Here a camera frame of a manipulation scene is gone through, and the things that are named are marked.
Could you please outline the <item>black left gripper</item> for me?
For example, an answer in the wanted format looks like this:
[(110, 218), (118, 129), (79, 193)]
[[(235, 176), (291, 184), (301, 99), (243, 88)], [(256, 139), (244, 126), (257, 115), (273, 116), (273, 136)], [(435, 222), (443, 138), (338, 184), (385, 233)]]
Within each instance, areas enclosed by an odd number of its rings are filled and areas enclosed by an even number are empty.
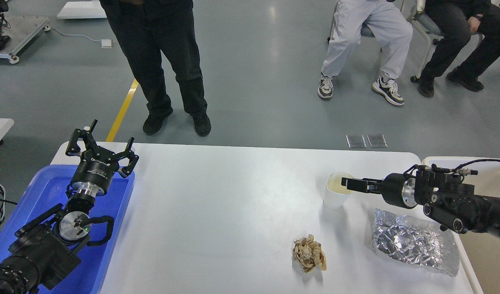
[[(122, 178), (132, 175), (139, 160), (139, 156), (132, 150), (134, 137), (127, 142), (125, 150), (119, 153), (98, 148), (92, 134), (97, 123), (98, 120), (94, 119), (89, 130), (74, 129), (65, 151), (67, 156), (81, 158), (69, 184), (70, 187), (93, 197), (106, 195), (115, 172)], [(85, 151), (78, 145), (79, 141), (84, 142)], [(121, 167), (119, 162), (125, 158), (128, 159), (128, 164)]]

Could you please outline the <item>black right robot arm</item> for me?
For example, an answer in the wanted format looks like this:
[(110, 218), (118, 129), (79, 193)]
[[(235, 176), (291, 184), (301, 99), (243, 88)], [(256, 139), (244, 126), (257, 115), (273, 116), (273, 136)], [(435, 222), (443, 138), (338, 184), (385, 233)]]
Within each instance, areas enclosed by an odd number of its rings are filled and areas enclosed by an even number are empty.
[(340, 185), (382, 195), (386, 203), (400, 208), (421, 205), (425, 216), (438, 222), (442, 231), (488, 233), (500, 239), (500, 198), (476, 195), (474, 186), (464, 183), (466, 176), (478, 174), (468, 165), (470, 162), (453, 169), (413, 165), (384, 179), (343, 177)]

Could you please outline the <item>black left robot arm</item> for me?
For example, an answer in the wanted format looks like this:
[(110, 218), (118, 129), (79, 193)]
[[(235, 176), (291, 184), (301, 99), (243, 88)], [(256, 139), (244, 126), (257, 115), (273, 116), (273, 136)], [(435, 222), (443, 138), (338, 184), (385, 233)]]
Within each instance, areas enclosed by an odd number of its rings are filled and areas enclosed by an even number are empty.
[(98, 196), (106, 195), (114, 174), (132, 175), (139, 156), (132, 150), (115, 153), (99, 146), (92, 132), (75, 129), (66, 149), (80, 163), (67, 186), (67, 203), (58, 203), (15, 232), (10, 255), (0, 262), (0, 294), (37, 294), (40, 286), (53, 289), (80, 263), (85, 246), (101, 246), (112, 238), (112, 216), (90, 216)]

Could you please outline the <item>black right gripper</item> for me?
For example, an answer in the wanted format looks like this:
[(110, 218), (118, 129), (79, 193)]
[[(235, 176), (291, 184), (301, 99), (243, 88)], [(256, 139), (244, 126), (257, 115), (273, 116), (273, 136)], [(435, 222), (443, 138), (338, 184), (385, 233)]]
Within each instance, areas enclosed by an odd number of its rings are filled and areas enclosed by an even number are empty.
[(412, 175), (391, 173), (383, 181), (342, 177), (341, 186), (350, 191), (381, 194), (384, 201), (390, 205), (412, 209), (417, 206), (414, 196), (415, 182)]

